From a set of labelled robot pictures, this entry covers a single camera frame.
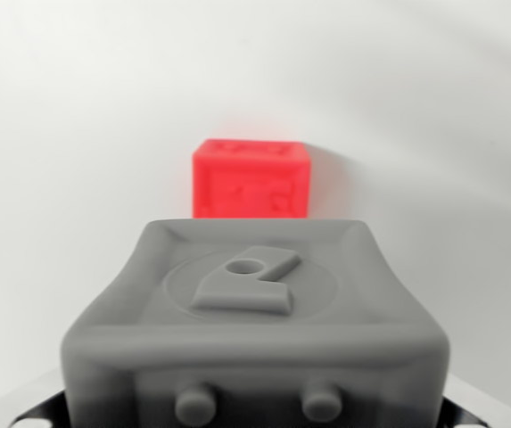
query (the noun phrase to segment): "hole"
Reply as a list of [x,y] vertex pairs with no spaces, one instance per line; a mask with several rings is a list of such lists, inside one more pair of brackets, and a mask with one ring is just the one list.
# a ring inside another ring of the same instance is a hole
[[253,259],[239,259],[233,260],[229,262],[226,266],[226,269],[232,274],[254,274],[255,272],[259,272],[263,270],[265,266],[263,263]]

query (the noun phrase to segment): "red cube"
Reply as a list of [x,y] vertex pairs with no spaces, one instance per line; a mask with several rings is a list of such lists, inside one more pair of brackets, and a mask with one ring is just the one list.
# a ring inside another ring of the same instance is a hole
[[305,218],[303,143],[206,140],[194,153],[195,218]]

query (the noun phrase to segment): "gray 3d printed object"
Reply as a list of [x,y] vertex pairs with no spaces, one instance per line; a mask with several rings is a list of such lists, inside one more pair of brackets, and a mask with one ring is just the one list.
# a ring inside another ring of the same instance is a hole
[[152,222],[62,344],[73,428],[433,428],[448,359],[348,220]]

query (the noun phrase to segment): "block side face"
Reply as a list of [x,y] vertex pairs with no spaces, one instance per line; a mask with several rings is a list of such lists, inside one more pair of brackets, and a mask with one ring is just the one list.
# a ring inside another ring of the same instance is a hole
[[300,143],[208,140],[194,154],[194,217],[303,217],[309,165]]

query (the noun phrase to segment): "red 3d printed object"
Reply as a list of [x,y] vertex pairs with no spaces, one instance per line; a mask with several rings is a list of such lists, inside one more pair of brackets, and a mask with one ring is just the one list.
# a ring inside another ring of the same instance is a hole
[[194,153],[195,218],[305,218],[303,143],[206,140]]

